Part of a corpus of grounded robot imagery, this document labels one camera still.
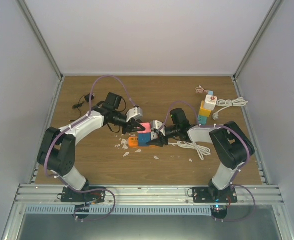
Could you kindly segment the pink plug adapter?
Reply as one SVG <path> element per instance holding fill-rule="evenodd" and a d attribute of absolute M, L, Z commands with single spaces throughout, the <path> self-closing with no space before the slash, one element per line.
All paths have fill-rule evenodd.
<path fill-rule="evenodd" d="M 140 123 L 140 125 L 144 128 L 144 130 L 138 131 L 139 134 L 151 133 L 151 125 L 149 122 L 143 122 L 143 123 Z"/>

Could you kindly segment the orange power strip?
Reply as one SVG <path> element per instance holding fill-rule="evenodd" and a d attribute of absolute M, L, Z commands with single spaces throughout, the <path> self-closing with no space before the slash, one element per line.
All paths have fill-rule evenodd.
<path fill-rule="evenodd" d="M 155 146 L 152 145 L 147 145 L 145 142 L 139 142 L 138 137 L 131 136 L 128 138 L 128 146 L 130 148 L 135 148 L 135 147 L 151 147 L 154 148 Z"/>

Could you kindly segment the blue cube socket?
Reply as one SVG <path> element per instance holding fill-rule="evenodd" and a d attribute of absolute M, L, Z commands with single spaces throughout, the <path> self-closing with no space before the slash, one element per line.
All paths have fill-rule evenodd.
<path fill-rule="evenodd" d="M 148 142 L 151 141 L 150 133 L 139 133 L 138 134 L 138 146 L 139 147 L 148 147 Z"/>

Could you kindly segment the white charger plug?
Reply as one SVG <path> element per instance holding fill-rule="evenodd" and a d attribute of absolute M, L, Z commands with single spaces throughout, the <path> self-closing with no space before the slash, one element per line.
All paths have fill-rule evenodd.
<path fill-rule="evenodd" d="M 150 139 L 151 139 L 151 140 L 158 139 L 158 134 L 157 134 L 156 132 L 151 132 L 151 133 L 150 133 Z"/>

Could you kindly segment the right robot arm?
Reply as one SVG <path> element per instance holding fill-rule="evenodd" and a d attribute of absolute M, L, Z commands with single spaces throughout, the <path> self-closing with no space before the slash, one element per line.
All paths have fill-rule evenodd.
<path fill-rule="evenodd" d="M 179 138 L 181 141 L 191 144 L 213 144 L 220 165 L 208 183 L 208 196 L 215 203 L 222 201 L 226 197 L 226 193 L 231 191 L 231 184 L 237 173 L 255 153 L 253 144 L 233 121 L 213 126 L 190 124 L 181 108 L 171 110 L 170 116 L 173 125 L 162 124 L 159 127 L 154 127 L 156 138 L 147 144 L 158 147 L 167 146 L 168 140 L 173 138 Z"/>

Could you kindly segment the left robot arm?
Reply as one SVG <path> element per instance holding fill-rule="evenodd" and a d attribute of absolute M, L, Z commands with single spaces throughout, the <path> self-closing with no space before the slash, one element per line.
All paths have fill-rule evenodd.
<path fill-rule="evenodd" d="M 45 175 L 60 178 L 71 188 L 72 196 L 79 202 L 89 198 L 90 190 L 87 179 L 82 176 L 75 164 L 76 145 L 93 131 L 110 124 L 122 129 L 122 134 L 144 131 L 139 123 L 143 112 L 140 107 L 134 106 L 126 113 L 118 111 L 122 97 L 108 93 L 104 101 L 91 106 L 89 111 L 73 123 L 61 128 L 50 127 L 45 134 L 37 155 L 37 163 L 43 166 Z"/>

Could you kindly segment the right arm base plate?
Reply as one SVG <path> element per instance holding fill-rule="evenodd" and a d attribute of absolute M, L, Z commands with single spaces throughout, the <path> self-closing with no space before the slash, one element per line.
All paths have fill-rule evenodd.
<path fill-rule="evenodd" d="M 187 194 L 193 198 L 194 203 L 227 204 L 238 202 L 235 189 L 231 187 L 218 190 L 213 186 L 194 186 L 190 190 L 191 193 Z"/>

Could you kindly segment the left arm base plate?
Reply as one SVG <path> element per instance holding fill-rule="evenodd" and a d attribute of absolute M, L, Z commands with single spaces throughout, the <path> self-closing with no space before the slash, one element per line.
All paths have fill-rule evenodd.
<path fill-rule="evenodd" d="M 84 203 L 84 204 L 99 204 L 104 202 L 105 187 L 89 186 L 88 193 L 78 193 L 68 187 L 64 187 L 62 192 L 57 194 L 56 198 L 62 203 Z"/>

